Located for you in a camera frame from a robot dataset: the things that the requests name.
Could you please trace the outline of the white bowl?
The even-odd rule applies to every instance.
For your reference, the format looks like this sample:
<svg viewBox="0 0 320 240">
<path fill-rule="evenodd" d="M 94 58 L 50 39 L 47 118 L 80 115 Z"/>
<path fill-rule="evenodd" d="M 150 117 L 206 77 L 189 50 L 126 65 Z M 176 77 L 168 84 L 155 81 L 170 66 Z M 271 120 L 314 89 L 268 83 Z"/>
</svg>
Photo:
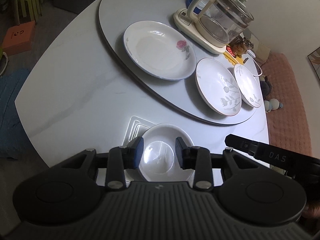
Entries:
<svg viewBox="0 0 320 240">
<path fill-rule="evenodd" d="M 187 146 L 194 146 L 183 129 L 172 124 L 145 125 L 135 120 L 127 131 L 124 145 L 136 137 L 144 139 L 143 155 L 136 170 L 125 170 L 128 183 L 134 180 L 191 181 L 194 171 L 181 169 L 175 153 L 177 137 L 182 137 Z"/>
</svg>

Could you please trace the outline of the large grey floral plate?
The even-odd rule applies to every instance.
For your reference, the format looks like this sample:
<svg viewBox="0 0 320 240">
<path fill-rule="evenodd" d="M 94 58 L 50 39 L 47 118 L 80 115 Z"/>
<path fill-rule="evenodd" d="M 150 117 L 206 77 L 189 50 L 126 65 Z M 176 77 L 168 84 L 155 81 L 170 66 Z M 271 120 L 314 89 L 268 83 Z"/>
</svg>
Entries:
<svg viewBox="0 0 320 240">
<path fill-rule="evenodd" d="M 216 113 L 235 116 L 240 112 L 240 89 L 223 64 L 214 59 L 201 59 L 196 66 L 195 80 L 201 98 Z"/>
</svg>

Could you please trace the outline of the small grey floral plate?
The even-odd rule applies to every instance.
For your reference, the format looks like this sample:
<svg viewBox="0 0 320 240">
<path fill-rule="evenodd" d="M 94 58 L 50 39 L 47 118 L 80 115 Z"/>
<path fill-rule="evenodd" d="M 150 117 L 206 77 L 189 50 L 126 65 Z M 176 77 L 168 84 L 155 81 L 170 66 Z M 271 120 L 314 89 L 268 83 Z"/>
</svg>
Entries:
<svg viewBox="0 0 320 240">
<path fill-rule="evenodd" d="M 263 103 L 263 96 L 259 82 L 252 73 L 242 64 L 233 68 L 233 76 L 241 92 L 242 100 L 251 107 L 259 108 Z"/>
</svg>

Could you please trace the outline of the white rose pattern plate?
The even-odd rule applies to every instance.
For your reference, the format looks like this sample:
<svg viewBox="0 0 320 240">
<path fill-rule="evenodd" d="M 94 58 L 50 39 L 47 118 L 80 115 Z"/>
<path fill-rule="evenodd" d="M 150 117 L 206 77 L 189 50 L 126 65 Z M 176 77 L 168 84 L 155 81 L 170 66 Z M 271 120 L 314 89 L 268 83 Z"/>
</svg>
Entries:
<svg viewBox="0 0 320 240">
<path fill-rule="evenodd" d="M 138 21 L 123 35 L 124 48 L 144 72 L 167 81 L 184 80 L 195 71 L 195 51 L 174 28 L 156 21 Z"/>
</svg>

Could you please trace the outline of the pink sofa cover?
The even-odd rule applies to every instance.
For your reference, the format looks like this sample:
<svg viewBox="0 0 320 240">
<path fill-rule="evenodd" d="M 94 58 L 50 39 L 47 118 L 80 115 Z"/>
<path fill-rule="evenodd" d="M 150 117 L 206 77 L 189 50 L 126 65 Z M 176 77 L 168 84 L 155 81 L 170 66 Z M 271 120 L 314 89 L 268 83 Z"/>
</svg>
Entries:
<svg viewBox="0 0 320 240">
<path fill-rule="evenodd" d="M 288 59 L 284 54 L 271 53 L 261 68 L 272 85 L 265 100 L 277 99 L 283 104 L 282 109 L 266 114 L 269 144 L 312 156 L 305 108 Z"/>
</svg>

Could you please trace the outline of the blue plush toy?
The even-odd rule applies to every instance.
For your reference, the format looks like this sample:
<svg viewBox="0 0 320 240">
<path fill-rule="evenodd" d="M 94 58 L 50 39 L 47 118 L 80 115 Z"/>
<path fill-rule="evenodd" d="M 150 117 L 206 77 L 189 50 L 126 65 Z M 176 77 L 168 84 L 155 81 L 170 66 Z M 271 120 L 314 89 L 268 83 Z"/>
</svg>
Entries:
<svg viewBox="0 0 320 240">
<path fill-rule="evenodd" d="M 266 113 L 270 113 L 271 111 L 275 111 L 283 108 L 283 104 L 279 102 L 277 99 L 265 100 L 264 106 L 265 106 Z"/>
</svg>

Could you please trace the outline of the dark plush toy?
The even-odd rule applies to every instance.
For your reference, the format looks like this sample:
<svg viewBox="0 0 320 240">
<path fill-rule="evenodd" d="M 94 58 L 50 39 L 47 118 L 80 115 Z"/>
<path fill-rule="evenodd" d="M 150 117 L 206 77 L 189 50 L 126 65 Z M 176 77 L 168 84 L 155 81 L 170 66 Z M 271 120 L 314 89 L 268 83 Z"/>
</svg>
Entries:
<svg viewBox="0 0 320 240">
<path fill-rule="evenodd" d="M 268 77 L 266 75 L 261 75 L 259 77 L 260 80 L 260 88 L 263 95 L 263 99 L 265 100 L 266 97 L 271 93 L 272 91 L 272 85 L 268 81 Z"/>
</svg>

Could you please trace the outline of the yellow sunflower coaster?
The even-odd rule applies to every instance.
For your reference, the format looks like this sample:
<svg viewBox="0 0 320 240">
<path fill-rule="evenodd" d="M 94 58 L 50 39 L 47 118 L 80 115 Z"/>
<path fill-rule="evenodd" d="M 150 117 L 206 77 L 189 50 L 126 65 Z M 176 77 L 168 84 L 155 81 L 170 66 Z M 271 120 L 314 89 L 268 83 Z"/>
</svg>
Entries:
<svg viewBox="0 0 320 240">
<path fill-rule="evenodd" d="M 234 55 L 230 46 L 226 46 L 226 50 L 224 52 L 224 57 L 231 63 L 233 66 L 236 64 L 244 64 L 244 60 L 242 56 Z"/>
</svg>

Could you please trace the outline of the blue cushion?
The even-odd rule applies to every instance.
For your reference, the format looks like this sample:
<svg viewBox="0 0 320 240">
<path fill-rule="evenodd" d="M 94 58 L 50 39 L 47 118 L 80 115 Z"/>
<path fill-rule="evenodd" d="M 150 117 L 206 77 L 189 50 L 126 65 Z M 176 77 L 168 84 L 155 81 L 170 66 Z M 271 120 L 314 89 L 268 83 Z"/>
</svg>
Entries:
<svg viewBox="0 0 320 240">
<path fill-rule="evenodd" d="M 16 160 L 32 148 L 18 116 L 15 100 L 30 71 L 17 70 L 1 77 L 1 158 Z"/>
</svg>

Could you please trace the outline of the brown dog figurine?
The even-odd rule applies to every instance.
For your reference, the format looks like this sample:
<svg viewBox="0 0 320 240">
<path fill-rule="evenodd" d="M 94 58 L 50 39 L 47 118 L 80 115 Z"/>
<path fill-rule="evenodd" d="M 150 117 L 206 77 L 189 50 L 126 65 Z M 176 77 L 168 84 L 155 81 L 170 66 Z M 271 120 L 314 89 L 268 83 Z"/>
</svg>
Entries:
<svg viewBox="0 0 320 240">
<path fill-rule="evenodd" d="M 254 48 L 254 44 L 249 38 L 241 37 L 240 35 L 233 39 L 229 43 L 229 46 L 231 48 L 232 53 L 235 56 L 241 56 L 247 53 L 248 50 Z"/>
</svg>

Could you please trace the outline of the cream kettle base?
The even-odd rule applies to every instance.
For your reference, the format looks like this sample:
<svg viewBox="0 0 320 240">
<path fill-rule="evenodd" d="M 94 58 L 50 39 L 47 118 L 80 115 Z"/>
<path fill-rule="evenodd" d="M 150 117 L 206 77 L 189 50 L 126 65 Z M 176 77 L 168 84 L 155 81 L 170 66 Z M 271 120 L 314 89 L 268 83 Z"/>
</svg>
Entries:
<svg viewBox="0 0 320 240">
<path fill-rule="evenodd" d="M 173 19 L 179 31 L 183 32 L 185 35 L 187 35 L 189 38 L 191 38 L 198 45 L 200 45 L 210 53 L 223 54 L 227 51 L 226 49 L 227 46 L 223 46 L 222 48 L 219 48 L 215 45 L 212 45 L 197 31 L 193 22 L 187 17 L 187 9 L 185 8 L 178 9 L 174 13 Z"/>
</svg>

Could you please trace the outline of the glass electric kettle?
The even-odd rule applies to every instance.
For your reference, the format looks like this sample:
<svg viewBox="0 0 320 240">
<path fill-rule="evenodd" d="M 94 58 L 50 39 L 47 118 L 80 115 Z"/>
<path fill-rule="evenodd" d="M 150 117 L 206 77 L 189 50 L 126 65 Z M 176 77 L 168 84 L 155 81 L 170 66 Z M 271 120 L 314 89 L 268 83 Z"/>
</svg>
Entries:
<svg viewBox="0 0 320 240">
<path fill-rule="evenodd" d="M 226 46 L 254 20 L 241 0 L 192 0 L 187 17 L 212 45 Z"/>
</svg>

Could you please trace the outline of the orange cardboard box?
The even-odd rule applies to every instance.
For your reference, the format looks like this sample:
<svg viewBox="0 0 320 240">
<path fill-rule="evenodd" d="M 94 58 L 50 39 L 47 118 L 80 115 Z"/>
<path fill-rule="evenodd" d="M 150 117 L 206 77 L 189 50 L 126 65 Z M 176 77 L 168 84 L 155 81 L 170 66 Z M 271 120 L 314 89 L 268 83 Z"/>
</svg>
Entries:
<svg viewBox="0 0 320 240">
<path fill-rule="evenodd" d="M 31 21 L 9 28 L 1 45 L 3 51 L 11 56 L 31 50 L 35 25 L 35 21 Z"/>
</svg>

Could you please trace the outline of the grey glass turntable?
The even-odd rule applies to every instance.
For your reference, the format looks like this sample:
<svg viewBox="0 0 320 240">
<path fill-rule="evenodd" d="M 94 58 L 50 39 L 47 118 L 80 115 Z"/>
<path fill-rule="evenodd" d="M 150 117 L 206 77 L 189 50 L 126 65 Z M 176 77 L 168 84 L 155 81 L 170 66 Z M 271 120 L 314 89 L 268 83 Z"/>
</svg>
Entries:
<svg viewBox="0 0 320 240">
<path fill-rule="evenodd" d="M 174 13 L 186 0 L 101 0 L 99 23 L 108 44 L 150 91 L 167 104 L 195 119 L 221 125 L 247 121 L 256 109 L 237 98 L 240 109 L 224 116 L 211 109 L 196 86 L 196 65 L 213 59 L 227 69 L 223 55 L 214 55 L 180 33 Z"/>
</svg>

